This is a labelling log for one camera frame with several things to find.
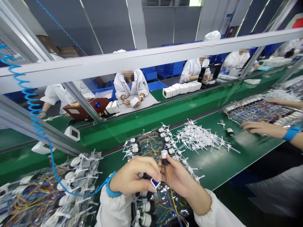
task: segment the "white hair cap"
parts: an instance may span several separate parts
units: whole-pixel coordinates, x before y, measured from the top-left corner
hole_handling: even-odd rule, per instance
[[[207,41],[211,41],[211,40],[219,40],[220,38],[221,38],[220,32],[213,31],[204,36],[204,41],[207,42]]]
[[[121,50],[118,50],[118,51],[114,51],[113,53],[121,53],[121,52],[126,52],[126,50],[121,49]]]

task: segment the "blue wristband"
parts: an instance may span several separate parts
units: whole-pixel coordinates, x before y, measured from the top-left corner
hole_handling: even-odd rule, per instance
[[[283,139],[290,142],[300,131],[298,128],[289,128]]]
[[[109,195],[109,197],[112,197],[112,198],[114,198],[114,197],[119,197],[119,196],[122,195],[121,192],[113,192],[113,191],[110,189],[110,181],[111,181],[111,179],[113,178],[113,176],[114,176],[115,174],[116,174],[116,172],[114,171],[114,172],[112,173],[112,175],[109,177],[109,179],[108,179],[108,181],[107,181],[107,183],[106,183],[106,192],[107,192],[107,194]]]

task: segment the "cardboard box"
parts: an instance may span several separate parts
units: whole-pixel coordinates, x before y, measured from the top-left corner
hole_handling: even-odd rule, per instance
[[[85,54],[77,46],[58,47],[60,56],[63,58],[82,57]]]
[[[59,55],[58,48],[52,42],[52,40],[51,40],[51,38],[49,36],[37,35],[37,38],[45,46],[45,48],[48,50],[48,52],[50,52],[52,54]]]

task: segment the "workbench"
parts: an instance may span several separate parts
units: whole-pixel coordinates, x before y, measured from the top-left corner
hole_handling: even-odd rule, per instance
[[[207,151],[200,155],[191,151],[184,152],[185,157],[189,157],[189,165],[192,168],[199,168],[195,174],[197,176],[205,175],[205,178],[201,179],[201,184],[210,190],[214,190],[283,142],[277,139],[264,141],[259,136],[241,132],[236,123],[228,120],[221,112],[214,112],[214,109],[219,110],[229,102],[268,90],[285,72],[286,69],[275,74],[258,73],[250,77],[250,79],[261,79],[261,83],[258,85],[234,81],[203,92],[194,92],[185,97],[184,95],[176,96],[171,102],[162,96],[162,90],[153,91],[151,92],[152,95],[161,103],[152,108],[94,126],[86,127],[79,123],[78,127],[84,127],[80,129],[81,140],[79,143],[90,150],[96,149],[97,152],[102,151],[103,155],[107,155],[119,150],[118,145],[121,146],[130,137],[140,134],[143,129],[150,131],[160,127],[161,122],[166,125],[174,125],[186,118],[200,117],[203,113],[209,114],[199,119],[197,123],[205,128],[211,128],[213,133],[216,131],[218,135],[224,136],[235,149],[241,151],[241,154],[238,154],[234,151],[227,152],[222,148],[219,151],[214,150],[211,154]],[[294,74],[292,78],[302,74],[303,70]],[[222,126],[217,124],[220,119],[224,120],[226,127],[234,130],[236,134],[234,138],[228,137]],[[69,121],[70,118],[62,116],[53,121],[48,121],[48,123],[63,131]],[[32,141],[32,138],[23,136],[13,130],[10,130],[10,132],[8,130],[3,131],[6,131],[6,133],[0,134],[1,148],[12,147],[17,144],[23,145],[0,154],[0,185],[14,181],[23,173],[49,166],[47,155],[32,152],[33,144],[26,144]],[[123,156],[122,152],[115,152],[101,160],[100,170],[104,173],[101,180],[104,180],[111,172],[124,165],[126,160],[122,161]],[[59,150],[54,152],[57,164],[63,163],[67,157],[67,154]]]

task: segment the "brown machine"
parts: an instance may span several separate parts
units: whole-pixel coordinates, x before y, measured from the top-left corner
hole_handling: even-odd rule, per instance
[[[94,110],[101,116],[103,111],[109,104],[108,98],[93,98],[87,100]],[[87,114],[85,109],[76,101],[63,107],[63,109],[72,116],[75,120],[91,120],[92,118]]]

